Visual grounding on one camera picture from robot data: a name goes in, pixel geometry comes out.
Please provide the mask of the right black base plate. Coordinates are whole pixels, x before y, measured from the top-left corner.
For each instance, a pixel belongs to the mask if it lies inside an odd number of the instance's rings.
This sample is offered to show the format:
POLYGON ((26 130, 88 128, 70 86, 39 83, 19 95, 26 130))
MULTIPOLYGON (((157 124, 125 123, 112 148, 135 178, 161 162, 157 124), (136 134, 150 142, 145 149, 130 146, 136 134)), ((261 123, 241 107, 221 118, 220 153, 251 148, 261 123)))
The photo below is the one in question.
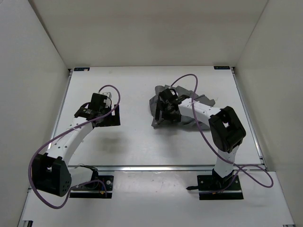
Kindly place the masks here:
POLYGON ((229 175, 227 181, 220 181, 214 175, 198 175, 197 185, 188 186, 188 191, 198 190, 199 200, 243 200, 243 192, 238 175, 229 175))

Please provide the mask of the grey skirt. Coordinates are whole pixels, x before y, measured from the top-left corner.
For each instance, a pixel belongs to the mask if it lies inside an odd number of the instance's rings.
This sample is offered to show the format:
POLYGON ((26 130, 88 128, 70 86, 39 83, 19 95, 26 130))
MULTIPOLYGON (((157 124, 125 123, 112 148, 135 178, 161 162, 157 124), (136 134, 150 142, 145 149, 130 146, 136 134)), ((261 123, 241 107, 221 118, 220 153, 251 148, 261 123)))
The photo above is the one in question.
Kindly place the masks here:
MULTIPOLYGON (((158 99, 158 94, 162 92, 164 89, 167 89, 169 86, 168 85, 158 85, 155 87, 155 96, 153 96, 149 100, 149 105, 150 105, 150 112, 151 115, 153 116, 153 121, 151 123, 151 126, 153 128, 158 128, 160 126, 169 126, 169 125, 176 125, 180 128, 193 128, 196 129, 196 123, 193 118, 187 117, 187 116, 182 116, 181 117, 181 122, 172 122, 170 123, 169 121, 163 121, 160 125, 157 125, 157 122, 155 120, 155 115, 156 115, 156 104, 157 104, 157 99, 158 99)), ((177 86, 177 87, 172 87, 178 95, 187 95, 187 96, 192 96, 194 94, 194 99, 197 102, 203 103, 208 106, 214 106, 215 105, 215 100, 214 99, 209 99, 206 95, 198 95, 194 93, 192 90, 187 90, 184 87, 177 86)))

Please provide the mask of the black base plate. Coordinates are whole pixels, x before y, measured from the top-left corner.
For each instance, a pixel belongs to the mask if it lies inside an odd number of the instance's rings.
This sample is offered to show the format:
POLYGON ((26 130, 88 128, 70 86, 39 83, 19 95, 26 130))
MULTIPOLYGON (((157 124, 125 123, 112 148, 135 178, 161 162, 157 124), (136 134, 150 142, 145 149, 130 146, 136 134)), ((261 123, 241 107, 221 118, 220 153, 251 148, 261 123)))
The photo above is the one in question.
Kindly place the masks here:
POLYGON ((100 180, 100 182, 93 182, 74 188, 70 193, 70 198, 80 199, 111 199, 113 195, 114 176, 96 172, 93 174, 93 180, 100 180))
POLYGON ((220 181, 214 175, 198 175, 197 185, 188 186, 188 191, 198 190, 199 200, 243 200, 243 192, 238 175, 229 175, 227 181, 220 181))

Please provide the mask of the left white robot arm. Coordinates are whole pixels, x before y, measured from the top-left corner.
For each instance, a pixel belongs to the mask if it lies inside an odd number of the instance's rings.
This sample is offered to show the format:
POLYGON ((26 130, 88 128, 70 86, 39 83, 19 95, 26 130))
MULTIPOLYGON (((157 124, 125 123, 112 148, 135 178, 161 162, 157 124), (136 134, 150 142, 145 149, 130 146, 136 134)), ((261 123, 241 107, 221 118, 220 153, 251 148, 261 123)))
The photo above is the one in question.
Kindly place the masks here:
POLYGON ((84 138, 97 127, 120 125, 119 106, 112 110, 111 93, 94 93, 87 105, 82 105, 70 124, 71 132, 62 135, 44 154, 38 154, 32 163, 32 181, 36 189, 64 196, 74 186, 84 183, 94 188, 99 176, 94 167, 81 165, 69 169, 69 161, 84 138))

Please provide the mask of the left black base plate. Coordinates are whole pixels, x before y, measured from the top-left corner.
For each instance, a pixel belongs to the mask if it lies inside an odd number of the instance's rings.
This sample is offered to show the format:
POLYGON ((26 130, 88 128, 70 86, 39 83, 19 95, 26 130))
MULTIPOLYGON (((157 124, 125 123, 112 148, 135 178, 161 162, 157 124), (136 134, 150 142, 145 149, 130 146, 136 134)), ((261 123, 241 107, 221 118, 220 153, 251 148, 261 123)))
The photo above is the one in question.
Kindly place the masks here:
POLYGON ((100 182, 93 182, 74 188, 70 193, 70 198, 80 199, 111 199, 113 195, 114 176, 96 172, 93 174, 93 180, 100 180, 100 182))

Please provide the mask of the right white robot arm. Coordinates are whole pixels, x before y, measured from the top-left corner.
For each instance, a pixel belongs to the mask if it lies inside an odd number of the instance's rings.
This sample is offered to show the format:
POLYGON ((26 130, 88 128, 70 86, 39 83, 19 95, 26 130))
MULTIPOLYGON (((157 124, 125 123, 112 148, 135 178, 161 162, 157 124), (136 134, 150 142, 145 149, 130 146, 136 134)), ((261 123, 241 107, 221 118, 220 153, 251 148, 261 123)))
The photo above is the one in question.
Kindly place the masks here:
POLYGON ((211 132, 217 147, 217 161, 212 170, 212 185, 224 189, 233 176, 236 152, 246 136, 246 131, 236 112, 230 106, 213 107, 209 101, 201 101, 186 94, 179 95, 174 88, 166 88, 150 100, 154 117, 153 127, 162 123, 204 126, 211 132))

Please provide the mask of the right blue corner sticker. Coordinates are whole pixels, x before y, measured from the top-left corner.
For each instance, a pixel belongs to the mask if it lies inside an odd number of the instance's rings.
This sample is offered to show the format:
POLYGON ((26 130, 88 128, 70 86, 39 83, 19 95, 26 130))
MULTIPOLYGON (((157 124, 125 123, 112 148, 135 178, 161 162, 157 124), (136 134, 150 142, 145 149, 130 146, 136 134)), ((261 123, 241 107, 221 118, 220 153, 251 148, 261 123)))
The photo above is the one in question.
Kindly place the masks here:
POLYGON ((214 66, 215 70, 230 70, 229 66, 214 66))

